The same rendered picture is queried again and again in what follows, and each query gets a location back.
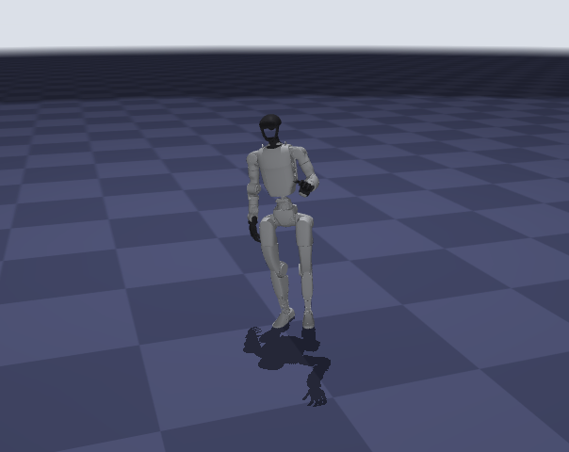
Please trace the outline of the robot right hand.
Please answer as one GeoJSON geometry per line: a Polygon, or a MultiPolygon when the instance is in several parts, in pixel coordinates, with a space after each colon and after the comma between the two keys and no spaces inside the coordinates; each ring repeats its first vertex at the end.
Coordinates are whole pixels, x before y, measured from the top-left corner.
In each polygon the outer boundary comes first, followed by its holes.
{"type": "Polygon", "coordinates": [[[255,225],[255,224],[257,224],[257,216],[253,216],[252,222],[248,221],[248,223],[250,224],[249,228],[250,228],[250,233],[251,233],[252,238],[257,242],[261,242],[260,241],[260,235],[258,234],[257,229],[256,229],[256,225],[255,225]]]}

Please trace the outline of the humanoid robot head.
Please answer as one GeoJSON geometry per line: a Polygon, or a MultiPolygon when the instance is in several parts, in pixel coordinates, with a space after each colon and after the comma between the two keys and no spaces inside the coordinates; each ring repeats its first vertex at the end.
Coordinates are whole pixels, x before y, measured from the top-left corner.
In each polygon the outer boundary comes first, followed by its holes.
{"type": "MultiPolygon", "coordinates": [[[[268,144],[270,144],[270,146],[267,146],[268,149],[275,149],[278,148],[281,145],[276,145],[276,143],[281,142],[278,138],[278,132],[279,132],[279,125],[281,124],[281,119],[274,114],[268,114],[265,117],[262,118],[262,120],[259,123],[262,135],[264,137],[264,139],[266,141],[268,141],[268,144]],[[274,130],[276,129],[275,132],[275,137],[266,137],[264,129],[269,129],[269,130],[274,130]]],[[[282,142],[281,142],[282,143],[282,142]]]]}

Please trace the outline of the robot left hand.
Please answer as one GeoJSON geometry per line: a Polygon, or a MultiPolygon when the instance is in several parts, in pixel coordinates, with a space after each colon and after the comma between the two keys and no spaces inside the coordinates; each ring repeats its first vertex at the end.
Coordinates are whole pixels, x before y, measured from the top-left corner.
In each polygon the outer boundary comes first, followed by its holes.
{"type": "MultiPolygon", "coordinates": [[[[301,192],[301,193],[303,193],[303,194],[305,194],[305,195],[307,195],[307,196],[308,196],[308,195],[310,194],[310,192],[312,192],[312,190],[314,189],[314,186],[311,186],[311,184],[309,184],[309,183],[307,183],[307,182],[304,182],[303,180],[301,180],[301,181],[296,180],[296,181],[295,181],[295,184],[296,184],[296,183],[298,183],[299,186],[300,186],[299,192],[301,192]]],[[[307,197],[307,196],[306,196],[306,197],[307,197]]]]}

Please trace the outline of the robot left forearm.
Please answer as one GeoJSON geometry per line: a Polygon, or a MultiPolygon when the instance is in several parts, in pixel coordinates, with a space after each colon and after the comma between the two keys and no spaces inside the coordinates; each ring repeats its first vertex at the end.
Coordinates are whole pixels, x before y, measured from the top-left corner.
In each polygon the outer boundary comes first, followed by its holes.
{"type": "MultiPolygon", "coordinates": [[[[311,184],[311,186],[314,186],[314,189],[312,190],[312,192],[313,192],[313,191],[318,187],[318,185],[319,185],[319,180],[318,180],[318,178],[317,178],[315,175],[313,175],[313,178],[312,178],[312,179],[309,179],[309,180],[307,180],[306,182],[309,183],[309,184],[311,184]]],[[[303,194],[303,193],[301,193],[301,192],[300,192],[299,194],[300,194],[301,196],[303,196],[304,198],[306,198],[306,196],[307,196],[307,195],[305,195],[305,194],[303,194]]]]}

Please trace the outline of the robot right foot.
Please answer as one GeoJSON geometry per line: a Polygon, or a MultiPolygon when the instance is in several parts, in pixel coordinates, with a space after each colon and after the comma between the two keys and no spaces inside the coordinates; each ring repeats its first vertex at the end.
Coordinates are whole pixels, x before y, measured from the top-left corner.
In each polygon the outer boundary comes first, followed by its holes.
{"type": "Polygon", "coordinates": [[[279,317],[276,321],[272,324],[273,328],[281,328],[288,323],[288,321],[295,316],[295,312],[292,308],[289,307],[289,313],[280,313],[279,317]]]}

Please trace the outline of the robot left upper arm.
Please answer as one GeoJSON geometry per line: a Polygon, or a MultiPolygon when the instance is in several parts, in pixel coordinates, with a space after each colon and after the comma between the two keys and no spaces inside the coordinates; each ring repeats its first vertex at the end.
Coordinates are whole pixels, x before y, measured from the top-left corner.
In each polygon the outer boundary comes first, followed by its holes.
{"type": "Polygon", "coordinates": [[[298,159],[299,165],[301,166],[301,170],[306,175],[306,179],[304,180],[304,182],[306,182],[309,179],[312,179],[313,175],[315,175],[315,172],[312,163],[308,157],[307,151],[303,147],[296,147],[296,146],[289,147],[289,150],[291,156],[294,159],[298,159]]]}

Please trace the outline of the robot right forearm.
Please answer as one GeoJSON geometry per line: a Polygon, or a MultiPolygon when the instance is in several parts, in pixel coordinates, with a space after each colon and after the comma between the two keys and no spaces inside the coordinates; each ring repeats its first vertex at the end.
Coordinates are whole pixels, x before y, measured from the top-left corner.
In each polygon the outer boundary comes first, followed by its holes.
{"type": "MultiPolygon", "coordinates": [[[[248,193],[248,191],[247,191],[248,193]]],[[[252,222],[252,217],[257,216],[258,219],[258,200],[259,196],[257,194],[248,193],[248,200],[249,200],[249,214],[247,218],[250,222],[252,222]]]]}

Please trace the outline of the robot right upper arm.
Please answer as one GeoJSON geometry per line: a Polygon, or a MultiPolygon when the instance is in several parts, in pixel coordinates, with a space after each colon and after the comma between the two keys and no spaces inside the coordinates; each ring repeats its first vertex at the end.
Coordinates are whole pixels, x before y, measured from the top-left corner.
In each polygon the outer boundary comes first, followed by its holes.
{"type": "Polygon", "coordinates": [[[261,186],[259,185],[259,165],[257,160],[258,151],[249,153],[247,156],[248,163],[248,173],[250,177],[250,182],[247,186],[248,193],[258,194],[261,191],[261,186]]]}

